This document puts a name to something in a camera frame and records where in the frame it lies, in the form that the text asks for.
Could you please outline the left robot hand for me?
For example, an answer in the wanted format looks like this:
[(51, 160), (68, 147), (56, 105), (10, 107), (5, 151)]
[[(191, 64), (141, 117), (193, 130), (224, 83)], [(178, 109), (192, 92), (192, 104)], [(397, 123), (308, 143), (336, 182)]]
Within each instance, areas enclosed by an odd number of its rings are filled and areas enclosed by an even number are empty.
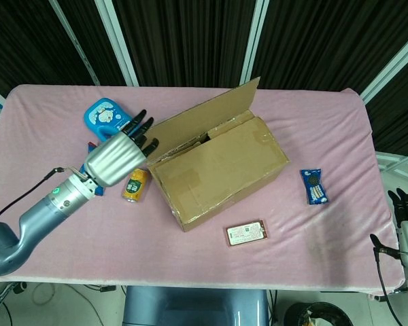
[(146, 145), (146, 132), (154, 122), (153, 117), (144, 119), (146, 113), (145, 109), (140, 111), (119, 132), (89, 153), (84, 161), (89, 179), (102, 187), (112, 187), (146, 162), (159, 145), (156, 138)]

